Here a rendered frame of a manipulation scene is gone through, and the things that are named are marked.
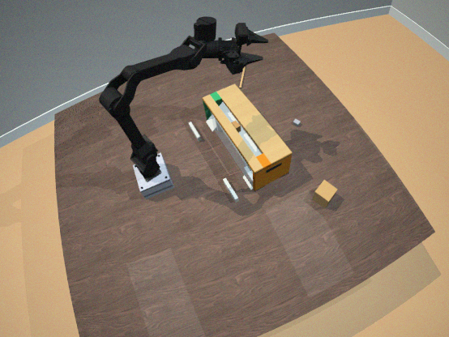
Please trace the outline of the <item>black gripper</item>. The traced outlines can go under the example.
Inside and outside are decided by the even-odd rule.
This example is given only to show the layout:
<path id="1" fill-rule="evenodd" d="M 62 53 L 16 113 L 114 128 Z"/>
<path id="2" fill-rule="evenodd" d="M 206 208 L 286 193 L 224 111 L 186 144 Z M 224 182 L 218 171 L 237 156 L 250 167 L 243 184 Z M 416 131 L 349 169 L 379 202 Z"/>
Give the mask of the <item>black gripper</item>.
<path id="1" fill-rule="evenodd" d="M 246 44 L 246 46 L 251 45 L 252 43 L 267 43 L 268 39 L 257 35 L 256 33 L 250 31 L 246 26 L 246 23 L 237 23 L 235 26 L 235 36 L 232 37 L 232 40 L 215 40 L 216 42 L 216 58 L 219 58 L 219 61 L 225 56 L 221 56 L 220 53 L 224 52 L 228 49 L 237 49 L 238 54 L 240 55 L 241 60 L 243 61 L 243 69 L 246 65 L 249 65 L 253 62 L 258 62 L 263 60 L 262 56 L 250 54 L 250 53 L 240 53 L 242 45 Z"/>

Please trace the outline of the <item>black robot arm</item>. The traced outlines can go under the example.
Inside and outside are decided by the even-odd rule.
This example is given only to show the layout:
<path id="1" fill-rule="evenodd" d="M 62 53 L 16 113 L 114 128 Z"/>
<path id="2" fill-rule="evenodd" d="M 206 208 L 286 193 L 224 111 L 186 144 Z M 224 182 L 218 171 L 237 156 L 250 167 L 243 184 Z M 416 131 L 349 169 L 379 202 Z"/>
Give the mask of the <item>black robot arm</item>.
<path id="1" fill-rule="evenodd" d="M 124 133 L 131 142 L 133 150 L 130 159 L 134 161 L 139 172 L 146 180 L 151 181 L 162 172 L 156 162 L 157 150 L 155 144 L 145 135 L 141 135 L 130 116 L 129 104 L 135 98 L 136 88 L 144 79 L 164 74 L 171 70 L 193 70 L 200 64 L 202 58 L 216 58 L 216 19 L 200 17 L 194 23 L 194 37 L 188 36 L 176 49 L 169 54 L 126 66 L 120 75 L 111 79 L 100 94 L 99 102 L 107 112 L 118 121 Z M 192 49 L 189 45 L 193 45 Z M 232 75 L 243 72 L 243 61 L 237 49 L 228 49 L 220 53 Z M 118 88 L 125 82 L 126 88 L 122 95 Z"/>

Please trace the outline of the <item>small brown block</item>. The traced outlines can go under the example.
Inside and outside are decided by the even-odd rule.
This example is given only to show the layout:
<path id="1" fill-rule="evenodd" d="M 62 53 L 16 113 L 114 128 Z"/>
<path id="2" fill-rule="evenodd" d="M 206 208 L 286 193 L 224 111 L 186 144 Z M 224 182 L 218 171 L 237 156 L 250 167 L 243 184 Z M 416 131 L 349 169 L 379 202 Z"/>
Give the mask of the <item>small brown block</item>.
<path id="1" fill-rule="evenodd" d="M 233 127 L 237 130 L 237 132 L 241 131 L 241 126 L 236 122 L 232 122 Z"/>

